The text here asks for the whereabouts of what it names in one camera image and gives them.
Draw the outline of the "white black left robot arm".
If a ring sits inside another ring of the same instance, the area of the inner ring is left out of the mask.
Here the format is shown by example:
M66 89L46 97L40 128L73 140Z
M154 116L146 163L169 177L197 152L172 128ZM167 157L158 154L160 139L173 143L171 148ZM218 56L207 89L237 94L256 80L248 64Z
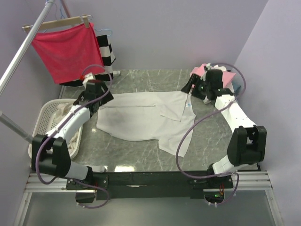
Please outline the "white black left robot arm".
M105 82L92 79L86 83L85 90L73 102L66 116L45 135L37 134L32 140L31 169L36 172L43 184L42 174L54 178L77 180L83 189L93 186L93 169L71 160L68 144L75 133L98 111L99 107L113 100Z

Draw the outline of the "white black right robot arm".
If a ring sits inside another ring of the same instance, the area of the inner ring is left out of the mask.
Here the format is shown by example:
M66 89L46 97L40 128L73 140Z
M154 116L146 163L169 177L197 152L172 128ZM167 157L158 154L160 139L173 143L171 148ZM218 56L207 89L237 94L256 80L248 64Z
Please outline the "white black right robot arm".
M205 69L203 76L192 74L181 90L199 99L214 101L216 111L202 119L221 113L232 131L227 154L213 163L205 176L207 184L212 188L217 188L224 176L231 175L246 165L263 161L267 138L265 127L250 120L240 108L237 96L223 86L222 76L223 71L220 69Z

